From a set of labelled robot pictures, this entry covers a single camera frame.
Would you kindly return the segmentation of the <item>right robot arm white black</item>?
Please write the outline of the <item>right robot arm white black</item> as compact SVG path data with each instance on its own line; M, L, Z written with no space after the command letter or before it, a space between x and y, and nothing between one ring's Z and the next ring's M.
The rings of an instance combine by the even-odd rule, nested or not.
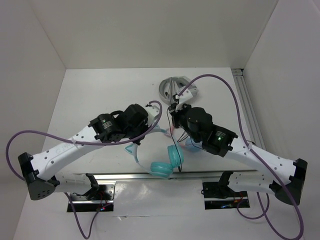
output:
M255 192L273 194L288 205L300 204L307 161L285 159L246 143L235 132L214 124L212 116L201 107L185 103L180 109L177 106L173 103L168 108L172 124L186 131L192 146L200 144L200 149L207 153L235 160L261 173L257 183L249 184L241 183L240 176L233 171L225 171L218 184L220 194L230 196L233 192L240 192L242 187L248 187Z

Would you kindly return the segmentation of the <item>teal cat-ear headphones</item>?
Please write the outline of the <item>teal cat-ear headphones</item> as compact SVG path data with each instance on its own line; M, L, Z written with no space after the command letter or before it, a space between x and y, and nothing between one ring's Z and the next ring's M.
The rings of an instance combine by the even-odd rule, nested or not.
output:
M184 163L184 154L182 147L179 146L176 137L172 133L172 129L163 129L158 124L150 131L149 134L153 133L162 133L167 137L171 137L173 144L167 146L167 154L169 162L164 161L153 161L150 164L149 168L144 167L138 158L138 147L139 145L136 143L131 143L124 148L124 151L129 155L133 156L134 161L138 164L143 170L148 173L161 173L161 174L171 174L174 172L174 169L182 168L182 164Z

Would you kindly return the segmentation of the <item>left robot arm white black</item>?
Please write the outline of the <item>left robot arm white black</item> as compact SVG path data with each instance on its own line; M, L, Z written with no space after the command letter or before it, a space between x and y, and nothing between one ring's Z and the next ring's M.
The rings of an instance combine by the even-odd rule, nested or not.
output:
M158 114L159 109L155 106L131 104L124 111L98 115L67 142L34 155L24 152L18 161L30 198L37 201L54 192L69 192L94 199L101 188L93 174L66 174L61 170L105 144L141 136Z

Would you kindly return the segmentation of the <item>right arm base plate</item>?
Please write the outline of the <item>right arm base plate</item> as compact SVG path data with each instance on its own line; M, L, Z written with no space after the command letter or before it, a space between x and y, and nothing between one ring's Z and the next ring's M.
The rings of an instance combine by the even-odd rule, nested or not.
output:
M206 210L250 208L248 193L246 191L234 192L223 188L218 182L203 182L201 194L204 197Z

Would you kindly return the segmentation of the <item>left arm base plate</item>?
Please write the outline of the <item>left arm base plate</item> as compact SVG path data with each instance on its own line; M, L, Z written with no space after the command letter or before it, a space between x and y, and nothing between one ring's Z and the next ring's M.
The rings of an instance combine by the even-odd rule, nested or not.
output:
M107 182L99 186L99 191L90 199L84 195L70 193L74 209L77 213L113 212L115 197L115 182Z

